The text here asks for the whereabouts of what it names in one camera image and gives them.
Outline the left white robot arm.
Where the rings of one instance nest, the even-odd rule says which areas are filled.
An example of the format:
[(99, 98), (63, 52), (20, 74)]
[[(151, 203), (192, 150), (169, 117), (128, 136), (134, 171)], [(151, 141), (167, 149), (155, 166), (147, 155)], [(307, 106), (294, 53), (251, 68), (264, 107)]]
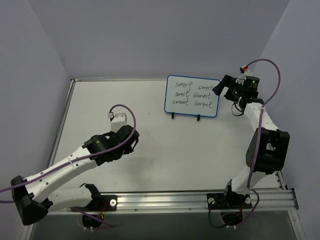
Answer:
[(66, 190), (60, 187), (88, 170), (132, 153), (139, 136), (132, 126), (124, 125), (117, 132), (92, 136), (75, 152), (40, 173), (13, 178), (12, 199), (22, 224), (32, 225), (48, 213), (62, 209), (95, 211), (102, 208), (104, 198), (94, 184), (85, 183)]

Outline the blue framed whiteboard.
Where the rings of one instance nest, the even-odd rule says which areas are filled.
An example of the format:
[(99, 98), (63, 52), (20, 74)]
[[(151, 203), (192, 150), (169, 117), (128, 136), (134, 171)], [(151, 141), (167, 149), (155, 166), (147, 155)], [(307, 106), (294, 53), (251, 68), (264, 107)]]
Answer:
[(166, 79), (164, 112), (215, 118), (220, 97), (213, 92), (219, 79), (169, 75)]

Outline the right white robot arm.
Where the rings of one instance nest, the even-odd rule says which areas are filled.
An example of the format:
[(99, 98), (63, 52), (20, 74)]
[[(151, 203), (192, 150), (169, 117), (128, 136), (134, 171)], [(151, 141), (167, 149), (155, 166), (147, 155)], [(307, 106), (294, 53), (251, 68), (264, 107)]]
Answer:
[(235, 78), (225, 75), (212, 91), (226, 100), (239, 105), (241, 115), (249, 120), (254, 134), (245, 154), (245, 167), (239, 175), (231, 179), (222, 193), (223, 203), (234, 206), (240, 195), (249, 194), (250, 189), (260, 180), (281, 171), (284, 167), (290, 142), (290, 134), (280, 130), (271, 120), (266, 103), (258, 97), (259, 78), (243, 76)]

